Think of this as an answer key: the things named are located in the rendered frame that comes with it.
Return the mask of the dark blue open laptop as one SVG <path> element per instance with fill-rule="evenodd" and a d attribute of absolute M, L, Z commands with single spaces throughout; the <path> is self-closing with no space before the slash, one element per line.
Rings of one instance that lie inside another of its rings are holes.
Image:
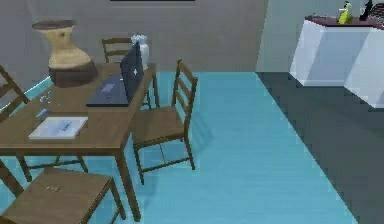
<path fill-rule="evenodd" d="M 125 107 L 130 104 L 144 76 L 140 44 L 134 43 L 120 62 L 120 73 L 111 75 L 88 99 L 87 107 Z"/>

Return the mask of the brown wooden dining table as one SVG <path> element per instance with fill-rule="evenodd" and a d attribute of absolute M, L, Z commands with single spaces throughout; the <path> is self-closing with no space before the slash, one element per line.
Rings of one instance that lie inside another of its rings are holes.
<path fill-rule="evenodd" d="M 88 107 L 87 100 L 120 67 L 116 63 L 97 66 L 98 77 L 92 82 L 71 88 L 50 86 L 43 92 L 51 96 L 50 116 L 85 117 L 87 119 L 73 140 L 31 140 L 29 135 L 39 125 L 36 115 L 43 105 L 35 97 L 0 123 L 0 156 L 112 156 L 116 161 L 127 202 L 136 222 L 141 220 L 124 148 L 133 127 L 133 118 L 142 106 L 146 91 L 156 77 L 156 65 L 144 71 L 133 100 L 127 107 Z"/>

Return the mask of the white flat book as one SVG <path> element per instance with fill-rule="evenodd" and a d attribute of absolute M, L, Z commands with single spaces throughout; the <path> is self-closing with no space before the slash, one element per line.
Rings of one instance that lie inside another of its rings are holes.
<path fill-rule="evenodd" d="M 30 140 L 72 140 L 87 117 L 47 117 L 29 136 Z"/>

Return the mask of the beige and brown vase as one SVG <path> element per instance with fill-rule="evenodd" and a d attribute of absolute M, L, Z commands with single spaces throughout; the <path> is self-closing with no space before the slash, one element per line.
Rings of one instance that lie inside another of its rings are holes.
<path fill-rule="evenodd" d="M 49 76 L 59 88 L 78 87 L 90 83 L 98 75 L 91 57 L 73 42 L 75 25 L 74 20 L 44 20 L 32 25 L 50 44 Z"/>

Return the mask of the white counter with dark top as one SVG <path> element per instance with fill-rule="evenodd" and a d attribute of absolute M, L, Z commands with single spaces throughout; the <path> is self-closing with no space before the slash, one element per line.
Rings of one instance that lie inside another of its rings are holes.
<path fill-rule="evenodd" d="M 384 109 L 384 25 L 305 18 L 290 74 L 303 86 L 344 87 Z"/>

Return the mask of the yellow green spray bottle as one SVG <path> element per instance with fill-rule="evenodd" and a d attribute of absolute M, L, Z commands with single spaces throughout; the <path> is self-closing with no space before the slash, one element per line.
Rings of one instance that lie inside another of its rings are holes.
<path fill-rule="evenodd" d="M 347 24 L 350 22 L 352 15 L 350 14 L 350 8 L 352 4 L 349 0 L 346 0 L 344 6 L 339 9 L 339 16 L 337 18 L 338 24 Z"/>

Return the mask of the black bottle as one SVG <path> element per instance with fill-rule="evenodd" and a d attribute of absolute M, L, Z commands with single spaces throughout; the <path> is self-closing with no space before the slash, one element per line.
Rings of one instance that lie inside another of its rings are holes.
<path fill-rule="evenodd" d="M 360 15 L 359 17 L 359 20 L 360 21 L 366 21 L 368 16 L 369 16 L 369 13 L 373 7 L 373 3 L 372 3 L 372 0 L 368 0 L 365 4 L 364 4 L 365 8 L 364 8 L 364 12 Z"/>

